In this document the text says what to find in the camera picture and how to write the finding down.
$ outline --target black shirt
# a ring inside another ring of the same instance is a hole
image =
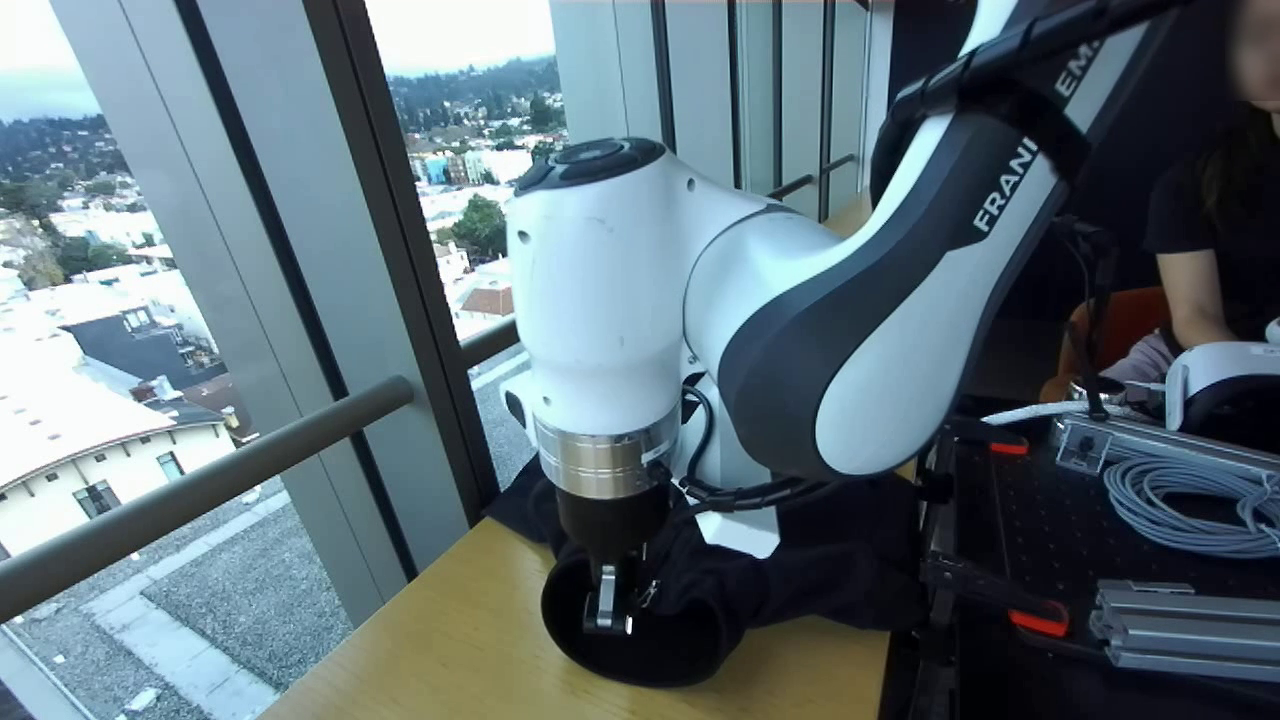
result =
[[[1259,339],[1280,314],[1280,144],[1240,200],[1230,232],[1203,207],[1198,175],[1206,154],[1190,154],[1161,175],[1149,202],[1149,250],[1215,250],[1223,321],[1234,335]]]
[[[923,622],[920,487],[897,477],[842,478],[781,507],[781,549],[750,560],[702,542],[687,504],[672,504],[654,560],[654,595],[629,637],[587,637],[582,599],[593,570],[567,542],[555,487],[527,458],[489,507],[513,533],[552,542],[555,567],[540,611],[546,637],[574,664],[629,683],[696,683],[710,674],[747,629],[831,617],[854,629],[907,630]]]

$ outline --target tree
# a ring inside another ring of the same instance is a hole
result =
[[[57,196],[67,196],[76,189],[76,170],[63,163],[45,169],[45,180],[57,189]]]
[[[67,278],[67,276],[63,276],[63,264],[53,256],[53,247],[22,256],[22,264],[16,269],[16,276],[20,276],[29,288],[57,288],[57,284]]]
[[[2,185],[0,180],[0,207],[13,217],[34,218],[47,238],[59,238],[57,223],[47,218],[47,210],[57,207],[57,196],[59,191],[53,185],[34,185],[34,180]]]
[[[527,154],[531,154],[531,169],[540,169],[540,163],[546,163],[546,159],[555,154],[555,144],[537,138],[537,144],[527,149]]]
[[[119,242],[105,242],[94,236],[71,236],[57,242],[57,264],[63,269],[63,276],[79,276],[79,272],[94,272],[94,269],[117,269],[117,264],[130,264],[127,247]]]
[[[492,149],[514,149],[514,126],[513,123],[494,123],[492,126]]]
[[[71,180],[127,170],[105,116],[0,120],[0,175],[57,180],[53,169],[71,170]]]
[[[111,175],[94,175],[94,180],[84,185],[84,196],[86,200],[107,200],[107,196],[117,196],[117,180]]]
[[[552,109],[545,95],[531,95],[531,99],[527,99],[527,126],[531,126],[531,130],[564,126],[564,110]]]
[[[471,196],[462,218],[446,232],[467,250],[471,269],[509,256],[509,217],[489,196]]]

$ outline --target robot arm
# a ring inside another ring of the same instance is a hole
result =
[[[595,563],[595,630],[624,630],[629,567],[666,517],[687,365],[725,404],[714,438],[772,477],[877,477],[930,438],[1172,2],[984,0],[846,238],[648,138],[572,144],[514,189],[513,396]]]

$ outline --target metal railing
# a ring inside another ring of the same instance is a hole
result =
[[[823,163],[818,170],[797,175],[790,185],[781,185],[781,189],[772,189],[767,196],[772,196],[772,200],[783,200],[783,196],[790,196],[790,191],[800,191],[800,189],[807,189],[807,185],[827,185],[831,170],[842,169],[842,163],[859,163],[859,154],[854,154],[854,152],[834,154],[834,159]]]
[[[404,375],[350,390],[324,412],[310,412],[255,444],[221,456],[190,477],[162,484],[130,504],[119,504],[86,522],[0,563],[0,622],[79,582],[84,574],[122,560],[162,533],[210,511],[214,504],[288,471],[293,463],[354,434],[363,423],[412,404],[417,387]]]

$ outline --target window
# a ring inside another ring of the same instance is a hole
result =
[[[146,310],[127,310],[122,314],[122,330],[139,330],[139,327],[151,327],[151,314]]]
[[[94,478],[71,493],[84,517],[105,517],[111,507],[119,507],[119,496],[111,484]]]
[[[161,463],[161,477],[162,477],[167,484],[176,484],[176,478],[186,477],[182,463],[176,458],[176,451],[155,456],[155,463]]]
[[[546,0],[368,0],[425,238],[467,344],[513,321],[502,207],[564,138]]]
[[[0,13],[16,13],[0,14],[2,30],[22,26],[39,34],[39,0],[13,0]],[[255,717],[274,689],[293,683],[341,641],[347,620],[368,617],[404,582],[404,574],[441,556],[482,504],[479,484],[492,478],[482,471],[489,446],[477,423],[477,399],[454,399],[450,390],[462,384],[462,369],[441,365],[441,356],[450,356],[454,335],[428,321],[437,310],[450,310],[441,284],[425,288],[421,276],[412,276],[412,269],[431,269],[417,264],[417,256],[431,247],[425,247],[428,232],[412,196],[412,169],[406,154],[404,169],[383,169],[378,149],[395,144],[395,152],[404,152],[398,136],[383,136],[378,110],[390,116],[389,95],[372,90],[368,102],[336,102],[345,90],[368,90],[368,77],[359,77],[354,88],[354,71],[368,71],[368,58],[350,53],[350,23],[345,23],[347,13],[359,13],[350,0],[57,2],[57,13],[101,95],[93,99],[79,71],[71,71],[79,90],[76,109],[86,110],[86,120],[57,120],[57,126],[84,138],[67,138],[59,149],[76,149],[63,169],[86,175],[71,175],[76,196],[59,196],[53,210],[146,217],[137,223],[145,229],[139,238],[127,242],[127,250],[146,264],[139,272],[84,278],[76,290],[137,290],[161,276],[179,276],[182,288],[176,288],[176,294],[186,290],[190,310],[167,310],[179,302],[162,301],[162,310],[151,310],[151,321],[194,327],[206,339],[198,351],[214,351],[214,360],[247,379],[239,387],[206,390],[206,404],[229,409],[222,415],[234,418],[229,423],[230,430],[222,430],[222,438],[234,444],[255,444],[273,434],[273,427],[319,412],[336,396],[389,375],[406,375],[428,399],[428,409],[383,415],[347,444],[329,446],[324,458],[296,463],[285,471],[285,487],[267,484],[252,504],[229,499],[194,522],[137,552],[137,560],[119,560],[117,567],[84,578],[59,599],[63,611],[32,611],[13,622],[22,645],[59,646],[67,645],[67,629],[59,620],[93,617],[93,595],[111,590],[111,578],[155,567],[161,560],[162,567],[179,560],[179,570],[167,570],[146,587],[155,607],[186,622],[194,637],[214,630],[198,622],[206,607],[265,611],[265,622],[221,641],[221,646],[234,645],[243,650],[239,669],[252,669],[239,674],[243,683],[221,683],[221,696],[202,701],[186,689],[171,689],[151,696],[155,704],[146,713]],[[0,67],[20,57],[2,57],[2,48],[32,48],[2,30]],[[471,169],[467,159],[446,170],[454,180],[467,175],[467,185],[477,185],[471,175],[479,175],[479,185],[489,180],[482,169]],[[101,242],[105,232],[84,232],[84,247],[101,250]],[[101,330],[111,327],[76,325],[76,344],[107,351],[111,344],[105,344]],[[179,399],[198,396],[176,384],[179,371],[210,371],[198,356],[167,365],[171,371],[117,371],[105,360],[84,369],[93,369],[93,384],[119,396],[127,396],[137,379],[151,384],[155,375],[167,375]],[[151,415],[176,415],[161,390],[127,399]],[[441,430],[437,415],[462,415],[467,427]],[[171,434],[171,444],[182,444],[182,430],[171,423],[139,427],[137,434],[161,430]],[[389,511],[376,507],[372,484],[390,499]],[[107,487],[119,504],[130,499],[122,484],[111,478]],[[79,496],[84,507],[107,504],[105,493]],[[315,607],[315,620],[303,620],[303,611],[267,617],[273,607],[255,590],[229,582],[229,574],[247,578],[252,570],[258,570],[258,578],[274,578],[279,570],[273,567],[288,560],[307,563],[324,582],[331,574],[331,590],[310,582],[296,587],[298,595],[293,607]],[[307,637],[319,650],[279,669],[265,645],[265,630],[273,629],[293,641]],[[101,646],[111,669],[130,670],[111,680],[117,692],[105,692],[101,674],[86,674],[86,669],[71,661],[57,670],[94,717],[119,717],[127,701],[145,701],[119,696],[122,689],[171,683],[167,670],[155,670],[162,669],[162,657],[146,657],[155,646],[162,645]]]
[[[886,109],[891,2],[552,0],[552,14],[574,138],[652,136],[702,175],[818,218],[859,200]]]

